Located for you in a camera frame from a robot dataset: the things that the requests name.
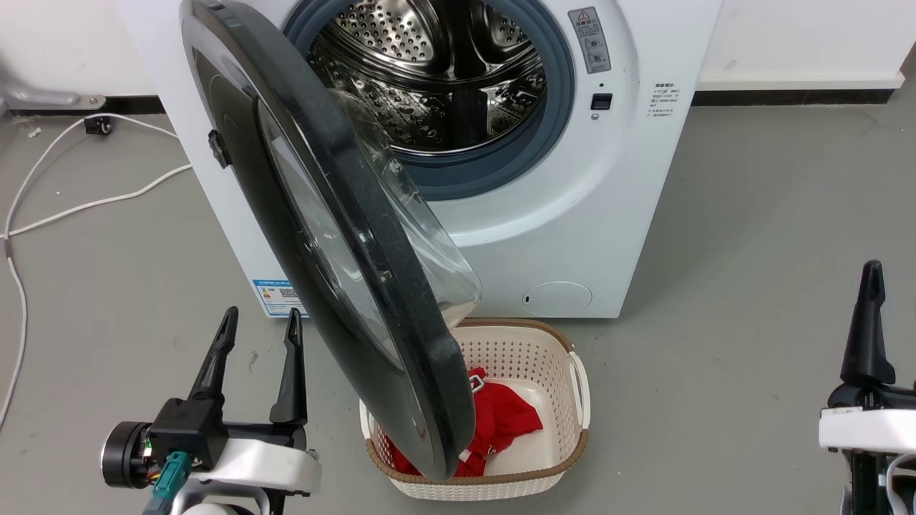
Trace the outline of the white front-load washing machine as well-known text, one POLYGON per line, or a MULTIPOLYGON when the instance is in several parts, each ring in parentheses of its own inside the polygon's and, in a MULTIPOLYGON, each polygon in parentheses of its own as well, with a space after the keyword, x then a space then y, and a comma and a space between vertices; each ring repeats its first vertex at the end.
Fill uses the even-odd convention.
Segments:
MULTIPOLYGON (((298 0, 236 1, 261 13, 289 41, 283 26, 298 0)), ((491 192, 448 201, 422 196, 483 281, 473 316, 537 317, 522 306, 522 296, 541 283, 570 281, 593 294, 581 318, 615 318, 723 0, 543 3, 558 19, 575 61, 575 101, 559 143, 530 172, 491 192), (586 72, 568 17, 589 6, 604 29, 609 72, 586 72), (590 110, 596 92, 614 94, 610 110, 590 110)))

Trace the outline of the red garment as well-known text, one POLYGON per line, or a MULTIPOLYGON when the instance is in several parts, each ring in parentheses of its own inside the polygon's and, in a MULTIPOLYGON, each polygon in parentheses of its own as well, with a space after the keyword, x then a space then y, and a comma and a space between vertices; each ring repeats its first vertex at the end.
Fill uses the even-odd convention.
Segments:
POLYGON ((468 447, 460 453, 455 476, 484 476, 488 459, 503 452, 520 436, 543 429, 540 415, 505 384, 487 380, 483 368, 467 371, 474 396, 477 425, 468 447))

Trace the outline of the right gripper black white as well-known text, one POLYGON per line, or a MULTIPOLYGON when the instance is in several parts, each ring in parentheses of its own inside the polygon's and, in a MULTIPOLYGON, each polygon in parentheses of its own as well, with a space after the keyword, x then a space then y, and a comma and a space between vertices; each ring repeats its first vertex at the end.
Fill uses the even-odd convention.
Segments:
POLYGON ((896 371, 886 356, 881 318, 885 300, 882 264, 868 260, 845 346, 840 373, 844 384, 831 392, 820 413, 822 448, 916 454, 916 389, 891 386, 896 384, 896 371))

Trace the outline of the round white filter cover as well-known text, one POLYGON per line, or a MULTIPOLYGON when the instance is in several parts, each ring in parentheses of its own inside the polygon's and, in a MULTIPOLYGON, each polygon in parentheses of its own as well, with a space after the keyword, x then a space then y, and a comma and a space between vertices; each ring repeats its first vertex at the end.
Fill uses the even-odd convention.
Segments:
POLYGON ((581 318, 592 303, 591 290, 579 283, 552 281, 529 289, 522 306, 540 318, 581 318))

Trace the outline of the white woven-look laundry basket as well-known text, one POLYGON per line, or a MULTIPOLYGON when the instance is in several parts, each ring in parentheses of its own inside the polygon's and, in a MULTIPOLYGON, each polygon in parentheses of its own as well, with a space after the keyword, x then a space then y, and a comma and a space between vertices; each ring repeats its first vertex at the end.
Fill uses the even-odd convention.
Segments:
POLYGON ((360 406, 369 458, 398 490, 422 501, 501 501, 552 488, 580 460, 589 439, 591 392, 575 346, 537 320, 468 319, 454 337, 474 371, 472 385, 510 389, 536 411, 540 430, 487 454, 481 476, 439 483, 397 469, 392 442, 360 406))

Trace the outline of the black round washing machine door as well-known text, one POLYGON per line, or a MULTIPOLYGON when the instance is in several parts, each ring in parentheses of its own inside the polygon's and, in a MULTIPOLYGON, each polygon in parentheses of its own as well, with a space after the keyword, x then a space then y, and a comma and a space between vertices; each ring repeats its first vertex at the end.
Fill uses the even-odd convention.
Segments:
POLYGON ((482 297, 477 274, 363 99, 328 88, 248 4, 183 0, 180 19, 213 159, 367 411, 448 481, 474 436, 452 330, 482 297))

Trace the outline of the grey warning label sticker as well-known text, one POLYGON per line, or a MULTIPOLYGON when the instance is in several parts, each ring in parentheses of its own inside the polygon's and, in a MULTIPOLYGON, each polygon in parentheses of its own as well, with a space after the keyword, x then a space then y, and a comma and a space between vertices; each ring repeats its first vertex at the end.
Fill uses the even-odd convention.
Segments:
POLYGON ((581 46, 587 73, 603 73, 612 69, 608 42, 594 6, 568 12, 570 23, 581 46))

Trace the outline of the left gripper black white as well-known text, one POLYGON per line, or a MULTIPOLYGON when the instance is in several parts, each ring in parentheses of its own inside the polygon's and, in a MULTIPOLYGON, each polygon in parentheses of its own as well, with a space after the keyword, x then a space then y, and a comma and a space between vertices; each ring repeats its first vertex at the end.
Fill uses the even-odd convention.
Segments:
POLYGON ((284 499, 318 491, 321 464, 304 431, 301 312, 289 312, 283 372, 268 423, 223 420, 223 381, 239 315, 238 306, 226 310, 187 400, 168 400, 153 423, 124 421, 106 436, 100 453, 106 485, 148 488, 152 499, 284 499))

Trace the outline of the stainless steel washer drum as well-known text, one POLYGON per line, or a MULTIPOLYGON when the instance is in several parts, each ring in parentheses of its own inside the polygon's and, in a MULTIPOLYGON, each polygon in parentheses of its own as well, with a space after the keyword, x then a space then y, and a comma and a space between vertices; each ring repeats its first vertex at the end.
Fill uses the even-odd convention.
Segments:
POLYGON ((308 61, 331 87, 364 100, 410 155, 494 144, 547 89, 527 34, 485 0, 357 0, 317 33, 308 61))

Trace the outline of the blue energy label sticker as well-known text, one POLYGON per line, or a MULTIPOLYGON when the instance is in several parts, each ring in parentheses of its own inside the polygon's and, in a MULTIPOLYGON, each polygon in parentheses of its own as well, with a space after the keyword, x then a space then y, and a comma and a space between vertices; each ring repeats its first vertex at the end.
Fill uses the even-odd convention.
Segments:
POLYGON ((308 313, 289 281, 255 278, 251 282, 269 318, 287 318, 292 310, 297 310, 301 317, 308 317, 308 313))

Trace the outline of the grey-blue rubber door gasket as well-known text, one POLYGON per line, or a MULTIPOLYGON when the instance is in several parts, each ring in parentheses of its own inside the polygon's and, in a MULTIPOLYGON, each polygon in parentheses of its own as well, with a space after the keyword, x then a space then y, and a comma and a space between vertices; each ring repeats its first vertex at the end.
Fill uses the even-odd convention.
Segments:
MULTIPOLYGON (((284 35, 330 88, 333 87, 321 78, 317 67, 308 61, 308 50, 325 24, 356 1, 298 0, 283 26, 284 35)), ((543 0, 485 1, 513 19, 527 34, 541 56, 547 78, 540 105, 516 132, 483 149, 457 155, 410 155, 392 146, 369 105, 355 97, 367 105, 396 157, 429 201, 483 195, 520 178, 559 143, 570 119, 575 101, 575 61, 558 19, 543 0)))

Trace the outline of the grey metal stand base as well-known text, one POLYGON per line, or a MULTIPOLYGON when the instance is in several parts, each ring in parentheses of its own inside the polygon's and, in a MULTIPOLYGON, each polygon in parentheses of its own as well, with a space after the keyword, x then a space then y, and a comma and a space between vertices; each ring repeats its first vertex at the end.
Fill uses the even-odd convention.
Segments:
POLYGON ((21 81, 0 62, 0 110, 70 112, 94 111, 104 107, 107 98, 78 92, 33 88, 21 81))

